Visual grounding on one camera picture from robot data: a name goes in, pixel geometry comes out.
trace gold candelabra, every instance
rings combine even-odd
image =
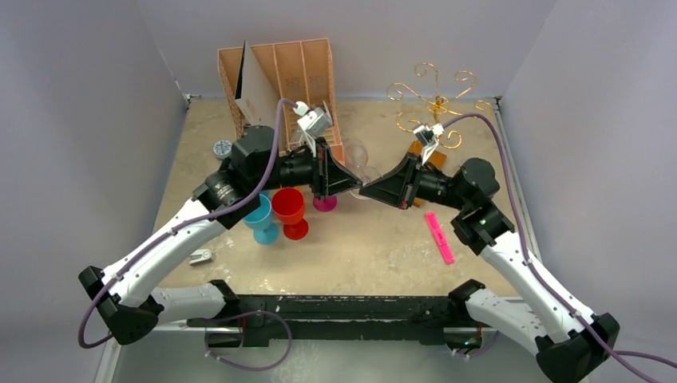
[[[451,100],[449,98],[445,97],[445,96],[442,96],[439,93],[439,87],[440,87],[439,71],[437,70],[437,67],[434,64],[429,63],[429,62],[418,63],[418,64],[416,64],[416,66],[414,66],[414,73],[416,73],[416,75],[419,76],[419,77],[424,77],[426,74],[428,74],[428,67],[435,70],[435,95],[434,95],[434,97],[425,98],[425,97],[421,96],[419,93],[417,93],[416,91],[414,91],[407,84],[404,84],[402,82],[395,82],[393,84],[390,84],[388,86],[388,88],[386,89],[386,96],[388,96],[388,98],[390,98],[393,101],[404,100],[404,93],[400,89],[394,89],[396,87],[403,87],[404,89],[411,92],[411,94],[415,95],[417,98],[419,98],[420,100],[425,102],[425,104],[424,104],[425,107],[422,108],[422,109],[403,110],[398,114],[397,118],[395,119],[395,122],[397,123],[398,127],[405,132],[412,132],[413,131],[413,129],[408,129],[404,125],[402,125],[402,122],[400,121],[402,116],[404,116],[406,114],[415,114],[415,113],[418,114],[418,113],[426,112],[426,111],[431,112],[433,114],[433,118],[435,120],[435,123],[440,122],[440,116],[444,113],[449,113],[449,114],[452,114],[452,115],[455,115],[455,116],[460,116],[462,114],[460,112],[452,110],[450,108]],[[477,84],[477,77],[475,76],[474,73],[470,72],[469,70],[459,70],[454,75],[454,79],[458,82],[461,82],[461,83],[464,83],[464,82],[467,83],[468,81],[471,81],[471,82],[465,90],[463,90],[462,92],[457,94],[452,100],[457,100],[457,99],[461,98],[463,95],[467,94],[467,92],[470,92],[470,90],[472,90],[475,87],[475,85]],[[392,95],[393,89],[397,93],[397,96]],[[489,110],[493,109],[492,105],[486,100],[475,101],[474,107],[475,107],[475,109],[481,110],[482,112],[486,111],[487,109],[485,109],[485,108],[487,108],[487,107],[489,108]],[[419,121],[419,120],[408,120],[408,122],[414,123],[415,124],[414,128],[421,124],[421,121]],[[441,135],[439,135],[439,136],[437,136],[437,138],[440,140],[440,145],[442,145],[443,147],[448,148],[448,149],[455,149],[455,148],[458,148],[459,146],[461,146],[461,142],[462,142],[461,134],[456,130],[449,131],[446,134],[446,139],[451,140],[451,136],[453,134],[455,134],[458,137],[458,141],[457,141],[456,144],[454,144],[454,145],[444,144],[441,141]]]

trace pink marker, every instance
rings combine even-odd
[[[446,242],[446,236],[444,235],[444,231],[440,227],[440,224],[437,223],[437,217],[435,216],[435,213],[433,213],[432,211],[427,212],[426,222],[428,223],[430,232],[433,233],[433,237],[435,238],[437,247],[440,249],[442,259],[444,259],[447,265],[453,263],[453,253],[449,248],[449,244]]]

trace orange wooden block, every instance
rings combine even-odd
[[[409,153],[413,154],[421,154],[421,150],[423,149],[423,146],[421,145],[420,142],[417,140],[411,143],[411,146],[409,146]],[[435,168],[442,169],[442,165],[444,165],[444,162],[446,161],[446,154],[440,153],[437,150],[433,152],[433,155],[430,156],[428,159],[428,162],[432,163],[435,165]],[[414,199],[413,205],[415,207],[421,207],[423,205],[423,199],[416,198]]]

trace beige table surface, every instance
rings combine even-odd
[[[338,123],[343,139],[361,139],[369,151],[369,165],[383,174],[399,163],[413,141],[411,133],[397,128],[394,118],[401,108],[395,101],[340,101]],[[476,112],[472,104],[460,104],[460,112]],[[486,113],[495,121],[492,113]],[[480,157],[496,169],[501,190],[497,206],[514,222],[505,191],[497,146],[489,129],[477,119],[454,125],[461,132],[460,148],[442,149],[444,168],[452,175],[468,158]],[[156,229],[166,223],[200,185],[219,167],[212,153],[217,140],[235,138],[225,100],[193,101],[156,219]],[[425,203],[401,211],[373,200],[338,197],[329,213],[316,211],[309,188],[305,218],[310,232],[300,241],[280,233],[270,246],[261,246],[242,223],[205,244],[216,254],[213,263],[196,267],[188,260],[177,267],[162,287],[196,286],[223,279],[241,294],[357,294],[441,295],[475,278],[496,294],[516,296],[515,290],[489,264],[463,246],[449,221],[457,211]],[[456,262],[445,265],[433,241],[424,213],[434,211],[442,225]]]

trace blue cup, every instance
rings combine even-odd
[[[279,237],[279,228],[273,223],[271,200],[259,194],[261,206],[247,214],[242,221],[254,231],[254,240],[261,245],[270,245]]]

